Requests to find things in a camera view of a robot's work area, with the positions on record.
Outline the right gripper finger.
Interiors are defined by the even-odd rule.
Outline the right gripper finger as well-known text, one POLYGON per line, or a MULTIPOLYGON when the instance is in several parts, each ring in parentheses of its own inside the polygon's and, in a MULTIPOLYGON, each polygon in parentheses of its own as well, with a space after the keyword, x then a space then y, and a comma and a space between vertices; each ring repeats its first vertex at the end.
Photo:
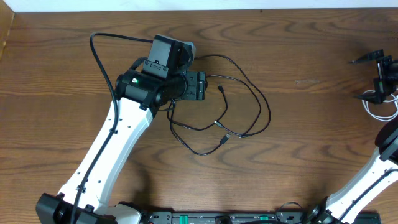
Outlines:
POLYGON ((376 51, 373 51, 370 53, 366 53, 365 55, 361 56, 360 58, 358 58, 356 60, 350 60, 349 63, 350 64, 359 64, 359 63, 377 60, 377 59, 380 59, 383 57, 384 57, 384 51, 383 51, 383 49, 380 49, 380 50, 376 50, 376 51))
POLYGON ((364 101, 368 101, 370 103, 378 102, 378 96, 377 96, 376 92, 374 92, 374 91, 364 92, 363 94, 356 95, 355 98, 364 100, 364 101))

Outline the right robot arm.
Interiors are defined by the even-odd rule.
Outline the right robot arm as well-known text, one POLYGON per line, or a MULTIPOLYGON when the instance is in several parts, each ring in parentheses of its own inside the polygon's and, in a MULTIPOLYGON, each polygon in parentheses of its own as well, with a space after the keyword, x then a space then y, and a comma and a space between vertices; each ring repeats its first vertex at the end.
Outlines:
MULTIPOLYGON (((366 53, 350 64, 375 61, 377 77, 374 88, 358 95, 365 109, 368 104, 397 105, 397 60, 382 49, 366 53)), ((397 181, 397 113, 374 116, 385 125, 375 139, 375 150, 361 170, 340 190, 325 197, 307 213, 302 223, 353 223, 360 211, 383 190, 397 181)))

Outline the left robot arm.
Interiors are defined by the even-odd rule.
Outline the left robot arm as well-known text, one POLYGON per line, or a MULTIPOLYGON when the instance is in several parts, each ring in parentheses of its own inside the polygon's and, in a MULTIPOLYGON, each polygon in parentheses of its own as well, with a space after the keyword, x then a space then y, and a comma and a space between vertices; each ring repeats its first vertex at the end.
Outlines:
POLYGON ((85 158, 57 195, 42 194, 41 223, 139 223, 142 213, 126 204, 109 206, 118 175, 159 108, 170 100, 203 100, 204 72, 191 72, 196 48, 157 34, 148 57, 136 60, 114 85, 106 121, 85 158))

